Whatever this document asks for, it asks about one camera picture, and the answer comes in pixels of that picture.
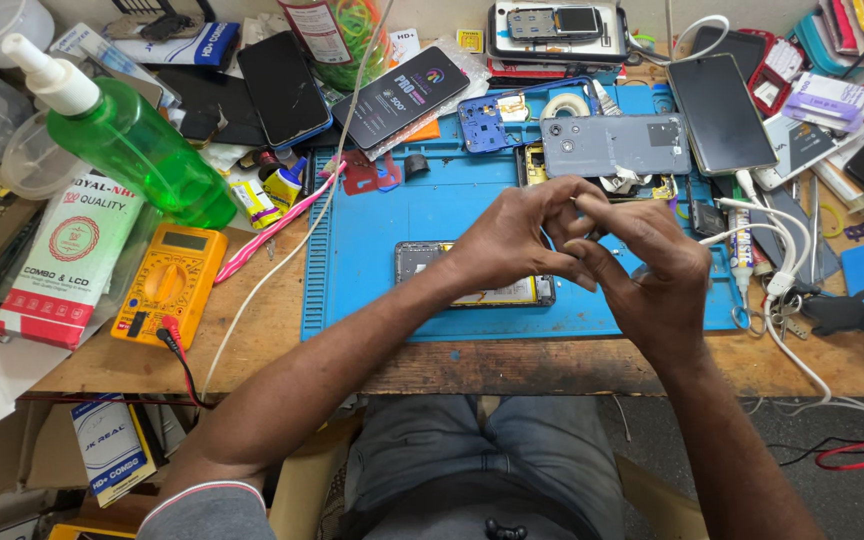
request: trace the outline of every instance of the jeans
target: jeans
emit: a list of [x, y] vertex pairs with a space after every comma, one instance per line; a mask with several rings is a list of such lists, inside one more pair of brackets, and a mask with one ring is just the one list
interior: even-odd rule
[[505, 397], [484, 429], [474, 396], [370, 396], [348, 453], [345, 511], [366, 511], [440, 477], [513, 475], [582, 517], [602, 540], [624, 538], [622, 486], [597, 399]]

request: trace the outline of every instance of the gray phone back cover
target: gray phone back cover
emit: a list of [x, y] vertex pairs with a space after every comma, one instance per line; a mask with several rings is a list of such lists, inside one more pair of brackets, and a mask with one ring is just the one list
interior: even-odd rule
[[541, 120], [549, 178], [636, 174], [689, 174], [689, 138], [678, 113], [560, 116]]

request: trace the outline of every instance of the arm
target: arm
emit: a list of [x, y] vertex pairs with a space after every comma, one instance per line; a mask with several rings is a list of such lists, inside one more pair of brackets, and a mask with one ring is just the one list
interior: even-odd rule
[[506, 189], [449, 252], [379, 299], [271, 362], [235, 389], [176, 453], [162, 497], [191, 485], [237, 480], [261, 488], [265, 471], [315, 433], [366, 378], [453, 300], [529, 275], [556, 274], [594, 288], [561, 248], [575, 220], [570, 197], [589, 192], [578, 177]]
[[[676, 412], [711, 538], [824, 538], [739, 407], [702, 337], [711, 255], [686, 237], [665, 202], [612, 205], [581, 196], [585, 217], [564, 244], [602, 287]], [[631, 279], [612, 254], [582, 239], [594, 229], [623, 240], [649, 273]]]

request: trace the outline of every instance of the white spray cap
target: white spray cap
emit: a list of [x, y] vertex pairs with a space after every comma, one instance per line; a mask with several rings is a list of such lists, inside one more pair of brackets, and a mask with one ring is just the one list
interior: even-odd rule
[[7, 35], [2, 52], [25, 72], [26, 87], [64, 117], [85, 113], [102, 95], [99, 86], [72, 62], [46, 55], [21, 33]]

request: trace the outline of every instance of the gray t-shirt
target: gray t-shirt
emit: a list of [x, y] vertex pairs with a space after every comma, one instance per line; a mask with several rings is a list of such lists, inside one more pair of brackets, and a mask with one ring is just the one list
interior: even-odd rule
[[[528, 538], [597, 539], [558, 501], [539, 495], [508, 474], [465, 472], [426, 482], [397, 500], [342, 516], [342, 539], [486, 538], [485, 522], [524, 526]], [[275, 540], [258, 490], [237, 481], [190, 487], [150, 514], [137, 540]]]

